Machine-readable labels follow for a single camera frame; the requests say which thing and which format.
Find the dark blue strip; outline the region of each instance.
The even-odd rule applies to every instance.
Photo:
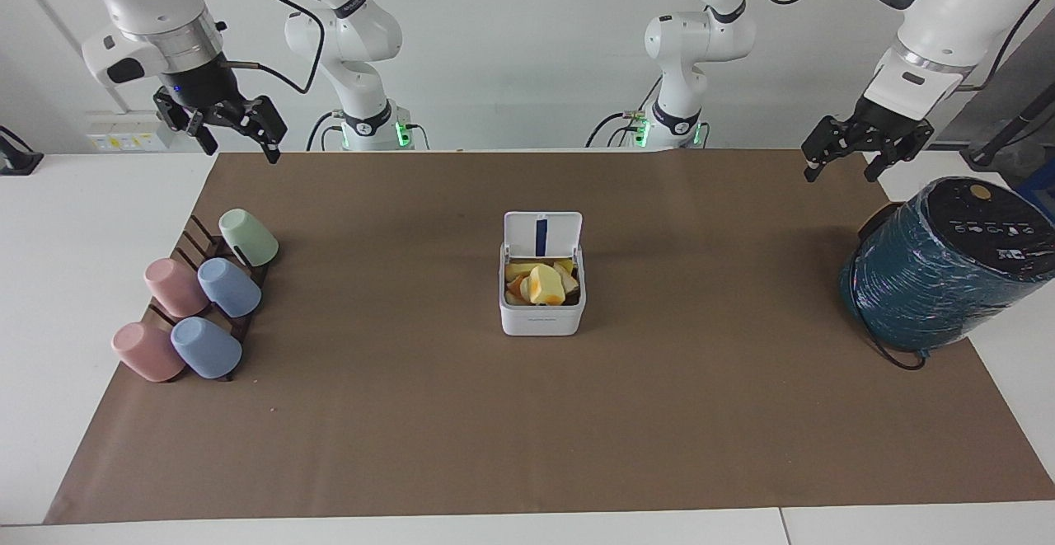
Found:
[[[535,221],[535,256],[545,255],[545,234],[550,232],[550,220]]]

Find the brown paper surface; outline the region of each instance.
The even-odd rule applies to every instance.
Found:
[[[46,522],[1055,499],[972,345],[869,349],[836,278],[885,196],[802,166],[220,155],[195,214],[282,241],[236,378],[120,366]],[[502,334],[510,210],[583,213],[574,337]]]

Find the pink cup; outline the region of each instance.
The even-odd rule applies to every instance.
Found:
[[[186,365],[172,346],[169,333],[148,324],[126,324],[114,335],[111,346],[124,365],[151,383],[172,379]]]
[[[178,260],[154,260],[142,277],[161,308],[176,318],[194,316],[209,305],[196,272]]]

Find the white container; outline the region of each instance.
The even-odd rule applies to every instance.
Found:
[[[502,330],[515,337],[567,337],[579,330],[587,305],[582,266],[582,214],[578,212],[512,211],[505,214],[505,241],[498,267],[498,306]],[[512,259],[573,259],[578,272],[579,304],[516,306],[505,301],[505,266]]]

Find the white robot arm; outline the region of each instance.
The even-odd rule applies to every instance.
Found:
[[[1033,0],[881,0],[904,14],[853,116],[823,118],[803,143],[807,180],[855,151],[879,151],[865,170],[875,181],[897,161],[910,161],[934,129],[926,116],[950,97]]]
[[[89,69],[102,84],[157,76],[158,113],[173,131],[217,150],[207,125],[233,129],[277,161],[286,124],[268,97],[248,100],[226,64],[220,31],[204,0],[102,0],[111,25],[84,42]]]
[[[649,23],[646,48],[663,69],[659,97],[647,114],[645,147],[682,147],[693,139],[703,111],[707,76],[702,62],[744,58],[754,46],[747,0],[701,0],[703,12],[676,13]]]
[[[337,90],[348,150],[411,150],[409,112],[385,95],[381,76],[369,61],[399,54],[403,33],[390,14],[373,0],[318,0],[312,11],[326,27],[320,66]],[[286,41],[302,56],[313,58],[319,30],[307,16],[293,14],[286,22]]]

